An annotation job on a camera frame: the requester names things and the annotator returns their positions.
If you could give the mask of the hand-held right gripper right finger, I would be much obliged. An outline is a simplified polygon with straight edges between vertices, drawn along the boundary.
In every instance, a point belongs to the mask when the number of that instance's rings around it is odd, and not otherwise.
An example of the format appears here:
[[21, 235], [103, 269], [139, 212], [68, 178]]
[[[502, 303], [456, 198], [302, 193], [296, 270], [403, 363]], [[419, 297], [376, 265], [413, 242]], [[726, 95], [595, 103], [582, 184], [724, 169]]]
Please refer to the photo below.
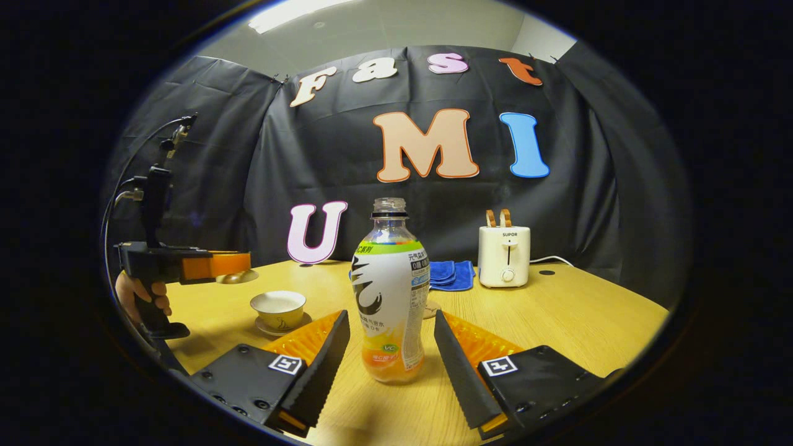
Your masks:
[[522, 348], [441, 310], [434, 339], [465, 420], [483, 440], [536, 432], [611, 383], [552, 347]]

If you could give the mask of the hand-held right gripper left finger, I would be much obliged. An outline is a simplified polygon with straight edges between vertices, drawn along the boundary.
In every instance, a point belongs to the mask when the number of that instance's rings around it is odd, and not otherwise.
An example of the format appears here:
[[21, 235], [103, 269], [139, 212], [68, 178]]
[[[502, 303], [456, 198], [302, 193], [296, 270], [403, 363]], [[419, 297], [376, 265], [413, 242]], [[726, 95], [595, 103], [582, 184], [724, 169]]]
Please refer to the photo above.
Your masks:
[[190, 381], [257, 424], [306, 437], [317, 426], [348, 342], [348, 311], [339, 310], [263, 348], [239, 344]]

